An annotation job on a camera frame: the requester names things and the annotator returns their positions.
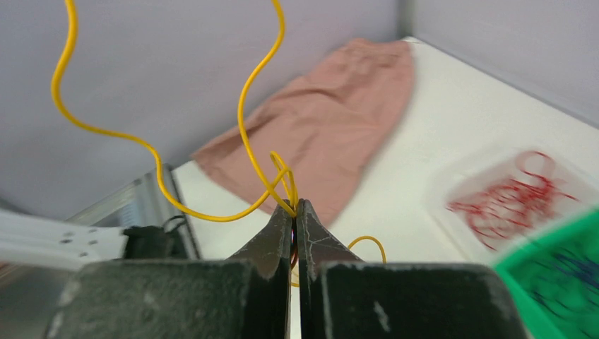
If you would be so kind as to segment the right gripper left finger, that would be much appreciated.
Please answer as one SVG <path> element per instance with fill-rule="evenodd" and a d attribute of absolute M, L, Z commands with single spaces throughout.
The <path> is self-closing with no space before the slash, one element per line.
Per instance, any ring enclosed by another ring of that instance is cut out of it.
<path fill-rule="evenodd" d="M 220 261 L 101 261 L 69 279 L 46 338 L 288 338 L 294 220 L 276 208 Z"/>

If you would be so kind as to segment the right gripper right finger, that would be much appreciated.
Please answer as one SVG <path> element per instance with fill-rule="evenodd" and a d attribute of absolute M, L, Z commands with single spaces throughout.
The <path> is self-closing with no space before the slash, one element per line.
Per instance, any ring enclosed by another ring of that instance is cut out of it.
<path fill-rule="evenodd" d="M 297 206 L 303 338 L 525 338 L 507 286 L 476 263 L 369 263 Z"/>

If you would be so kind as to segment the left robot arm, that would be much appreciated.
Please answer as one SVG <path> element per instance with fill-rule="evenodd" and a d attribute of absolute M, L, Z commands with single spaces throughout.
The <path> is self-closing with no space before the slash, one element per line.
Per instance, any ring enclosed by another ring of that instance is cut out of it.
<path fill-rule="evenodd" d="M 186 258 L 181 237 L 164 227 L 91 227 L 1 211 L 1 262 L 77 271 L 120 259 Z"/>

